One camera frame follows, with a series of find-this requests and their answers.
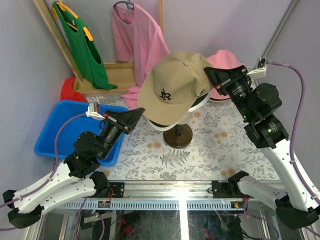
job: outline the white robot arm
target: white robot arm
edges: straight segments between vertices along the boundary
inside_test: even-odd
[[[268,158],[285,190],[275,189],[241,171],[228,179],[231,195],[249,195],[273,210],[291,229],[309,226],[319,219],[319,190],[310,180],[296,155],[290,156],[290,140],[282,123],[273,112],[282,105],[276,86],[262,83],[255,89],[252,79],[266,76],[267,61],[260,58],[257,68],[248,72],[245,66],[234,69],[206,67],[204,71],[221,95],[229,95],[245,123],[244,129],[257,149]]]
[[[90,103],[86,115],[107,122],[100,135],[83,132],[73,144],[75,151],[54,172],[27,188],[4,192],[3,200],[12,209],[8,213],[9,222],[23,229],[65,203],[83,197],[105,197],[110,184],[103,172],[95,171],[101,165],[97,159],[108,157],[121,134],[131,133],[144,111],[143,108],[106,111],[102,116],[99,105]]]

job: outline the green tank top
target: green tank top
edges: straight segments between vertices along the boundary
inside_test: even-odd
[[[53,7],[62,23],[72,56],[83,77],[89,80],[96,89],[117,89],[116,85],[109,84],[105,65],[96,45],[85,35],[84,21],[80,17],[75,18],[71,13],[61,10],[56,3],[53,3]],[[73,29],[67,23],[72,24],[78,30]]]

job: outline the wooden shelf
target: wooden shelf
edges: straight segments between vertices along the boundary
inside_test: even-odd
[[[92,96],[114,96],[127,94],[127,88],[130,88],[136,84],[135,82],[135,70],[134,63],[132,62],[112,62],[105,63],[105,69],[107,71],[110,84],[117,85],[117,89],[104,90],[95,89],[87,79],[76,78],[73,89],[86,97]]]

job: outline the blue plastic basin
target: blue plastic basin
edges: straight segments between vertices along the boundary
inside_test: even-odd
[[[55,158],[55,138],[58,130],[70,118],[85,113],[88,110],[88,106],[89,103],[78,101],[64,100],[59,102],[55,106],[49,119],[47,120],[35,144],[34,152],[39,156]],[[104,113],[107,110],[115,112],[125,112],[128,109],[122,106],[100,105],[100,110],[101,113]],[[72,120],[64,127],[59,135],[59,158],[64,159],[75,151],[73,144],[81,133],[92,132],[99,135],[100,131],[101,129],[99,127],[99,121],[93,119],[92,117],[81,116]],[[113,149],[107,159],[98,159],[101,165],[111,167],[117,163],[123,140],[124,133],[120,136],[117,143],[113,146]]]

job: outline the beige baseball cap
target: beige baseball cap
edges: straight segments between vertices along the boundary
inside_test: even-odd
[[[204,68],[212,67],[194,52],[173,52],[161,59],[146,77],[138,106],[144,116],[161,125],[177,123],[197,98],[210,93],[213,86]]]

